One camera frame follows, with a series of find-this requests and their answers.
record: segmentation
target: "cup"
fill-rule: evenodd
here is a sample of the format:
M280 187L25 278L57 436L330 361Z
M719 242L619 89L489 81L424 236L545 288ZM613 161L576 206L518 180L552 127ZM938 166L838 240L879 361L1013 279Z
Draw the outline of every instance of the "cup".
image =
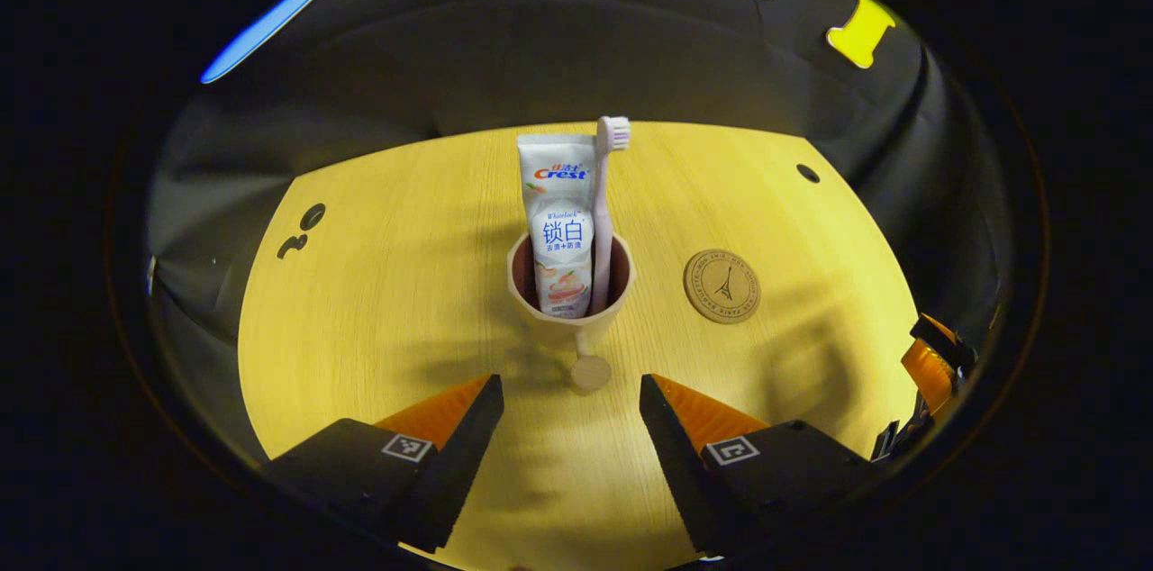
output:
M572 369L573 383L583 391L595 390L609 382L611 369L608 362L593 355L593 346L604 337L636 280L633 255L618 235L612 236L611 258L609 298L604 310L580 318L560 318L541 311L528 234L522 233L508 251L508 293L528 328L530 340L549 348L575 350L578 360Z

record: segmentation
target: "toothbrush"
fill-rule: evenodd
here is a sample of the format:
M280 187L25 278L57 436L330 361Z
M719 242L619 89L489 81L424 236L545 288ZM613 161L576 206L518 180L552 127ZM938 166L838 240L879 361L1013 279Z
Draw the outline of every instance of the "toothbrush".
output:
M625 117L601 117L596 121L596 157L601 160L593 209L593 300L589 316L604 310L609 300L609 258L612 253L612 218L609 217L609 153L628 148L632 136Z

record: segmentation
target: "wooden table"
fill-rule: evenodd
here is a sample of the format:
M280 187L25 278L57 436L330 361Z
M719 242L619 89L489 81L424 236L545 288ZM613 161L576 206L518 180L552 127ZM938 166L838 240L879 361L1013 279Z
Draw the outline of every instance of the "wooden table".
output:
M244 294L240 376L270 457L339 418L376 422L488 373L505 413L449 546L465 569L664 569L693 551L639 410L657 373L769 423L804 419L861 456L915 388L900 366L917 313L881 231L798 137L634 122L613 155L610 208L639 279L596 353L590 396L567 388L572 352L526 343L505 284L525 230L506 128L405 145L296 178ZM804 164L820 175L801 176ZM300 250L301 215L326 212ZM758 272L756 314L713 323L685 295L696 251Z

